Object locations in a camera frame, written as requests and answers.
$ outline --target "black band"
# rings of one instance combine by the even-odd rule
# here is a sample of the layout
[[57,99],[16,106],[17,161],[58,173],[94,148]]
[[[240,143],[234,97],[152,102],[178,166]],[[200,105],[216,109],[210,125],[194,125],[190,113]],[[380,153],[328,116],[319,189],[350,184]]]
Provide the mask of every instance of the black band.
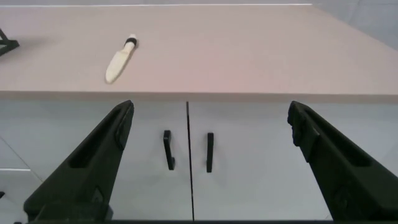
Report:
[[137,39],[135,39],[135,38],[133,38],[133,37],[128,38],[128,39],[126,40],[126,43],[128,43],[128,42],[132,42],[134,45],[137,45]]

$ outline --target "white cabinet door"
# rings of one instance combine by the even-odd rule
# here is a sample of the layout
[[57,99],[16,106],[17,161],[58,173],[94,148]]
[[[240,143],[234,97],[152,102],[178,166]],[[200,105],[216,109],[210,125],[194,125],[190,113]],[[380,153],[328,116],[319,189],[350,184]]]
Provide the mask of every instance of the white cabinet door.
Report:
[[27,222],[25,200],[36,190],[41,181],[29,170],[0,170],[0,222]]
[[[44,180],[118,103],[2,101],[0,136]],[[134,102],[134,107],[111,198],[114,218],[192,219],[185,102]],[[167,168],[165,130],[172,132],[173,171]]]
[[[398,106],[310,106],[375,159],[398,150]],[[310,166],[293,145],[288,109],[289,103],[189,104],[196,220],[329,215]],[[206,172],[207,133],[214,133],[211,173]]]
[[24,161],[0,137],[0,169],[26,169]]

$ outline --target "cabinet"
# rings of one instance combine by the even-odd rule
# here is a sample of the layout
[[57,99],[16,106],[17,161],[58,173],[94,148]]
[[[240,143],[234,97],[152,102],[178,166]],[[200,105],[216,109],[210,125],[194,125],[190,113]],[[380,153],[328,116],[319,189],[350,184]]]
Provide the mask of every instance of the cabinet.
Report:
[[1,223],[25,223],[24,202],[40,184],[30,170],[0,170],[0,191],[5,192],[0,198]]
[[[120,101],[2,101],[0,136],[46,179]],[[185,102],[134,101],[111,206],[115,219],[192,219]],[[168,170],[163,132],[172,133]]]
[[21,158],[0,138],[0,169],[26,169],[27,166]]
[[[398,151],[398,106],[309,106],[380,162]],[[196,220],[328,217],[310,166],[292,143],[288,108],[289,103],[189,104]],[[211,173],[206,172],[207,133],[214,133]]]
[[[17,204],[1,199],[0,214],[12,221],[24,217],[23,201],[40,184],[34,174],[46,179],[118,103],[3,101],[0,136],[27,168],[0,169],[0,187],[23,191]],[[193,206],[196,220],[330,219],[312,171],[292,143],[289,104],[189,102],[190,156],[186,102],[135,101],[111,198],[114,218],[191,220]],[[307,105],[398,174],[398,105]],[[165,130],[172,135],[174,170],[167,165]],[[214,135],[211,172],[208,133]]]

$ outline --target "black stand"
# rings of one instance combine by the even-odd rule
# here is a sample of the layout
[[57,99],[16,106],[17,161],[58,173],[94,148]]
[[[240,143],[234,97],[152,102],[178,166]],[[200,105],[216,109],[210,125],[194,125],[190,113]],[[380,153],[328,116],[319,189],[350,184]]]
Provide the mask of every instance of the black stand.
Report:
[[4,55],[5,53],[16,49],[19,47],[18,41],[16,40],[9,40],[6,35],[0,29],[0,56]]

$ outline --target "black handle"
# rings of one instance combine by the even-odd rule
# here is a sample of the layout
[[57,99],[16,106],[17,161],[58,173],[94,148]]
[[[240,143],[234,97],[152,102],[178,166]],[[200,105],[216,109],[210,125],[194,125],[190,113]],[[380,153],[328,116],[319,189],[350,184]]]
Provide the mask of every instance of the black handle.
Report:
[[169,170],[174,170],[175,167],[175,159],[172,157],[172,151],[170,150],[170,141],[172,140],[172,132],[170,130],[166,130],[163,133],[163,144],[164,150],[166,151],[166,159]]
[[214,146],[214,134],[207,133],[207,172],[211,172],[213,169],[213,146]]

